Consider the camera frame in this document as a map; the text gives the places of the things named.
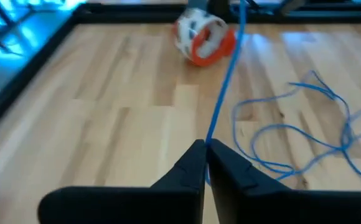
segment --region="black plastic jaw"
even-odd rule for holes
[[[361,192],[289,189],[218,140],[212,141],[208,160],[221,224],[361,221]]]
[[[41,224],[202,223],[207,150],[196,140],[150,188],[66,187],[46,195]]]

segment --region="blue wire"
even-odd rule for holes
[[[232,79],[232,75],[233,75],[233,71],[234,71],[236,63],[237,63],[238,55],[240,54],[240,51],[241,51],[241,42],[243,40],[244,26],[246,24],[246,4],[245,4],[245,0],[240,0],[239,23],[240,23],[240,30],[238,31],[238,35],[237,35],[237,42],[236,42],[235,51],[234,51],[234,53],[232,55],[232,59],[230,59],[230,63],[229,63],[229,66],[228,66],[228,69],[227,69],[227,72],[226,72],[226,75],[225,75],[225,79],[223,80],[222,87],[221,87],[220,93],[218,95],[218,100],[217,100],[217,103],[216,103],[215,108],[213,110],[210,127],[209,127],[209,130],[208,130],[208,133],[207,133],[207,137],[205,138],[205,145],[206,146],[209,146],[210,143],[211,143],[212,134],[213,134],[213,131],[215,130],[215,126],[217,125],[220,108],[222,106],[223,100],[225,99],[226,90],[227,90],[227,88],[229,86],[230,80]],[[207,167],[207,170],[205,172],[205,181],[209,185],[211,185],[208,167]]]
[[[319,86],[315,86],[312,84],[307,84],[305,83],[307,78],[310,75],[314,75],[314,77],[324,86],[323,87],[319,87]],[[307,170],[309,170],[314,164],[316,164],[317,162],[319,162],[321,159],[331,155],[331,154],[335,154],[338,152],[341,152],[346,161],[348,162],[348,164],[351,166],[351,168],[358,174],[361,176],[361,171],[356,167],[356,165],[352,162],[352,160],[350,159],[347,151],[348,149],[350,149],[350,147],[353,145],[353,143],[359,139],[361,139],[361,134],[355,136],[353,134],[352,128],[351,128],[351,124],[353,121],[355,121],[357,118],[359,118],[359,116],[361,116],[361,110],[359,110],[358,112],[356,112],[355,114],[350,114],[350,109],[349,109],[349,105],[348,103],[339,95],[335,94],[320,78],[319,76],[315,73],[315,72],[310,72],[308,73],[303,80],[301,81],[301,83],[289,83],[290,85],[294,85],[296,86],[295,89],[279,95],[279,96],[272,96],[272,97],[267,97],[267,98],[260,98],[260,99],[250,99],[250,100],[244,100],[241,101],[239,103],[237,103],[233,109],[232,109],[232,135],[233,135],[233,141],[235,142],[235,145],[237,147],[237,149],[247,158],[249,158],[250,160],[259,162],[263,167],[267,168],[268,170],[278,173],[278,174],[282,174],[281,176],[279,176],[277,179],[281,180],[287,177],[290,177],[292,175],[299,175],[299,174],[303,174],[304,172],[306,172]],[[271,124],[271,125],[267,125],[263,128],[261,128],[260,130],[258,130],[252,137],[251,142],[250,142],[250,149],[253,153],[253,156],[248,155],[240,146],[238,140],[237,140],[237,135],[236,135],[236,117],[237,117],[237,111],[238,109],[248,103],[257,103],[257,102],[269,102],[269,101],[274,101],[274,100],[278,100],[280,98],[284,98],[287,96],[291,96],[296,94],[301,88],[308,88],[311,90],[315,90],[315,91],[319,91],[321,93],[323,93],[324,95],[326,95],[328,98],[332,99],[332,100],[339,100],[341,101],[344,106],[345,106],[345,113],[346,113],[346,119],[345,119],[345,123],[343,125],[342,128],[342,132],[341,132],[341,136],[340,136],[340,145],[339,146],[335,146],[335,145],[331,145],[328,143],[325,143],[323,141],[320,141],[318,139],[316,139],[315,137],[311,136],[310,134],[306,133],[305,131],[289,125],[289,124]],[[264,161],[262,159],[260,159],[259,155],[256,153],[256,149],[255,149],[255,143],[257,141],[257,139],[266,131],[269,131],[270,129],[279,129],[279,128],[289,128],[292,129],[293,131],[297,131],[300,134],[302,134],[304,137],[306,137],[307,139],[310,139],[318,144],[321,144],[325,147],[328,147],[329,150],[319,154],[318,156],[316,156],[315,158],[313,158],[311,161],[309,161],[305,167],[303,167],[300,170],[296,170],[295,168],[293,168],[291,165],[289,164],[282,164],[282,163],[277,163],[277,162],[270,162],[270,161]]]

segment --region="wooden floor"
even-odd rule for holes
[[[247,32],[216,138],[233,147],[229,114],[237,101],[284,93],[286,82],[311,69],[352,112],[361,109],[361,25],[250,25]],[[169,33],[167,25],[75,29],[0,124],[0,224],[37,223],[39,200],[66,185],[149,186],[194,139],[205,137],[228,59],[194,67]],[[237,134],[247,148],[259,127],[289,123],[337,144],[343,118],[338,104],[302,91],[244,107]],[[361,118],[354,131],[361,133]],[[296,167],[323,150],[285,131],[258,143],[263,159]],[[361,141],[350,154],[361,168]],[[294,189],[361,190],[361,178],[341,155],[282,182]],[[208,186],[204,223],[218,223]]]

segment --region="blue cable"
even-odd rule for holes
[[[238,59],[238,55],[240,54],[241,51],[241,41],[243,40],[243,35],[244,35],[244,26],[246,24],[246,4],[245,4],[245,0],[240,0],[240,16],[239,16],[239,23],[240,23],[240,30],[238,31],[238,35],[237,35],[237,42],[236,42],[236,47],[235,47],[235,51],[232,55],[232,59],[230,59],[230,63],[225,75],[225,79],[223,80],[222,83],[222,87],[220,89],[219,95],[218,95],[218,100],[217,103],[215,105],[215,108],[213,110],[213,114],[212,114],[212,118],[211,118],[211,123],[210,123],[210,127],[207,133],[207,137],[205,138],[205,145],[209,146],[212,140],[212,134],[213,131],[215,130],[215,126],[217,125],[217,121],[218,121],[218,116],[219,116],[219,112],[220,112],[220,108],[222,106],[223,100],[225,99],[225,95],[226,95],[226,90],[229,86],[229,82],[232,79],[232,75],[233,75],[233,71],[236,67],[236,63],[237,63],[237,59]],[[209,176],[209,169],[207,168],[206,172],[205,172],[205,181],[211,185],[210,182],[210,176]]]
[[[319,86],[315,86],[312,84],[307,84],[305,83],[307,78],[310,75],[314,75],[314,77],[324,86],[323,87],[319,87]],[[329,156],[331,154],[335,154],[338,152],[341,152],[343,154],[343,156],[345,157],[345,159],[347,160],[348,164],[351,166],[351,168],[358,174],[361,176],[361,171],[356,167],[356,165],[352,162],[350,156],[348,155],[348,149],[350,149],[350,147],[353,145],[353,143],[358,140],[361,139],[361,134],[359,135],[354,135],[352,128],[351,128],[351,124],[353,121],[355,121],[357,118],[359,118],[359,116],[361,116],[361,110],[359,110],[358,112],[356,112],[355,114],[350,114],[350,109],[349,109],[349,105],[348,103],[339,95],[335,94],[320,78],[319,76],[315,73],[315,72],[310,72],[308,73],[303,80],[301,81],[301,83],[289,83],[290,85],[295,86],[296,88],[283,94],[283,95],[279,95],[279,96],[272,96],[272,97],[267,97],[267,98],[260,98],[260,99],[251,99],[251,100],[244,100],[241,101],[239,103],[237,103],[233,109],[232,109],[232,136],[233,136],[233,141],[235,142],[235,145],[237,147],[237,149],[247,158],[249,158],[250,160],[259,162],[263,167],[267,168],[268,170],[278,173],[278,174],[282,174],[280,177],[278,177],[278,180],[290,177],[292,175],[299,175],[299,174],[303,174],[304,172],[306,172],[307,170],[309,170],[314,164],[316,164],[317,162],[319,162],[321,159],[325,158],[326,156]],[[332,100],[339,100],[341,101],[344,106],[345,106],[345,113],[346,113],[346,119],[345,119],[345,123],[342,127],[342,132],[341,132],[341,136],[340,136],[340,145],[339,146],[335,146],[335,145],[331,145],[328,143],[325,143],[323,141],[320,141],[318,139],[316,139],[315,137],[311,136],[310,134],[306,133],[305,131],[289,125],[289,124],[271,124],[271,125],[267,125],[261,129],[259,129],[252,137],[251,142],[250,142],[250,149],[253,153],[253,156],[248,155],[240,146],[239,142],[237,141],[237,136],[236,136],[236,117],[237,117],[237,111],[238,109],[248,103],[257,103],[257,102],[269,102],[269,101],[274,101],[274,100],[278,100],[279,98],[284,98],[287,96],[291,96],[296,94],[301,88],[308,88],[311,90],[315,90],[315,91],[319,91],[321,93],[323,93],[324,95],[326,95],[328,98],[332,99]],[[257,141],[257,139],[266,131],[269,131],[271,129],[279,129],[279,128],[288,128],[288,129],[292,129],[293,131],[297,131],[300,134],[302,134],[304,137],[306,137],[307,139],[310,139],[318,144],[321,144],[325,147],[328,147],[329,150],[319,154],[318,156],[316,156],[315,158],[313,158],[311,161],[309,161],[305,167],[303,167],[300,170],[296,170],[295,168],[293,168],[291,165],[289,164],[282,164],[282,163],[278,163],[278,162],[270,162],[270,161],[264,161],[262,159],[260,159],[259,155],[256,153],[256,149],[255,149],[255,143]]]

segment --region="wood grain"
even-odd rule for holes
[[[149,186],[205,137],[228,58],[195,67],[172,45],[170,30],[146,24],[76,27],[0,122],[0,223],[37,223],[39,200],[63,186]],[[361,109],[361,25],[261,24],[249,25],[247,33],[215,138],[235,149],[233,105],[282,94],[287,82],[300,81],[309,70],[319,72],[352,112]],[[344,118],[340,104],[303,90],[243,107],[237,137],[249,152],[258,129],[287,123],[337,144]],[[354,132],[361,133],[361,118]],[[327,150],[290,130],[265,134],[256,148],[262,159],[298,168]],[[361,141],[350,155],[361,169]],[[361,177],[339,154],[282,183],[361,190]],[[204,223],[218,223],[208,185]]]

